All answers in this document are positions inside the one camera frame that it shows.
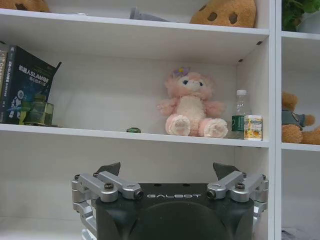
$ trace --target green plant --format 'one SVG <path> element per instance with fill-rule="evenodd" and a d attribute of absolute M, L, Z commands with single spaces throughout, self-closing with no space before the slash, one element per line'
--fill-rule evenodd
<path fill-rule="evenodd" d="M 320 0 L 282 0 L 282 30 L 296 32 L 302 14 L 312 14 L 319 9 Z"/>

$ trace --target bottle cap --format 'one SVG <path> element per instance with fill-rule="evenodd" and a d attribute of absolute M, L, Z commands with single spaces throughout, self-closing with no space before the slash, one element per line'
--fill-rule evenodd
<path fill-rule="evenodd" d="M 244 89 L 240 89 L 236 91 L 237 95 L 247 95 L 247 93 L 248 93 L 247 90 L 244 90 Z"/>

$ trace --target shelf edge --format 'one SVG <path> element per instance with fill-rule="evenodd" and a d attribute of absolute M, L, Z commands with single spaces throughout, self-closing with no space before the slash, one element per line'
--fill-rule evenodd
<path fill-rule="evenodd" d="M 268 141 L 249 141 L 249 140 L 228 139 L 228 138 L 175 136 L 175 135 L 165 135 L 165 134 L 129 133 L 129 132 L 121 132 L 121 131 L 24 126 L 24 125 L 11 125 L 11 124 L 0 124 L 0 131 L 82 136 L 82 137 L 95 137 L 95 138 L 144 140 L 144 141 L 171 142 L 171 143 L 222 145 L 222 146 L 236 146 L 236 147 L 254 147 L 254 148 L 269 147 Z"/>
<path fill-rule="evenodd" d="M 283 38 L 290 38 L 290 39 L 320 40 L 320 34 L 315 34 L 315 33 L 282 31 L 281 36 Z"/>
<path fill-rule="evenodd" d="M 282 147 L 282 149 L 285 149 L 285 150 L 301 150 L 301 151 L 320 152 L 320 145 L 283 142 L 283 143 L 281 143 L 281 147 Z"/>
<path fill-rule="evenodd" d="M 90 22 L 90 23 L 119 24 L 119 25 L 129 25 L 129 26 L 158 27 L 158 28 L 184 29 L 184 30 L 196 30 L 196 31 L 208 31 L 208 32 L 265 35 L 266 37 L 269 35 L 269 29 L 267 28 L 211 26 L 211 25 L 190 24 L 190 23 L 180 23 L 180 22 L 146 21 L 146 20 L 135 20 L 135 19 L 126 19 L 126 18 L 114 18 L 114 17 L 21 11 L 21 10 L 3 9 L 3 8 L 0 8 L 0 15 L 75 21 L 75 22 Z"/>

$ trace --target white shelf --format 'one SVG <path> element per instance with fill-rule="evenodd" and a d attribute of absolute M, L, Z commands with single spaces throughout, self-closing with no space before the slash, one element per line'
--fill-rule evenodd
<path fill-rule="evenodd" d="M 159 142 L 172 142 L 172 143 L 225 145 L 225 146 L 239 146 L 239 147 L 256 147 L 256 148 L 269 147 L 268 141 L 249 141 L 249 140 L 227 139 L 227 138 L 175 136 L 175 135 L 164 135 L 164 134 L 129 133 L 129 132 L 120 132 L 120 131 L 24 126 L 24 125 L 11 125 L 11 124 L 0 124 L 0 131 L 84 136 L 84 137 L 111 138 L 111 139 L 146 140 L 146 141 L 159 141 Z"/>
<path fill-rule="evenodd" d="M 282 146 L 282 149 L 320 152 L 320 145 L 283 142 L 281 146 Z"/>
<path fill-rule="evenodd" d="M 268 29 L 0 9 L 1 40 L 33 51 L 236 65 Z"/>
<path fill-rule="evenodd" d="M 284 69 L 319 71 L 320 34 L 282 31 Z"/>
<path fill-rule="evenodd" d="M 0 217 L 0 240 L 80 240 L 79 221 Z"/>

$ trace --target purple flower hair clip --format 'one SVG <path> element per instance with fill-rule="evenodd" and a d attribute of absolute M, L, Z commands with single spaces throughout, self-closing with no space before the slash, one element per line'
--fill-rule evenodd
<path fill-rule="evenodd" d="M 173 71 L 173 75 L 174 77 L 183 77 L 188 75 L 188 73 L 190 72 L 190 67 L 180 67 L 176 70 Z"/>

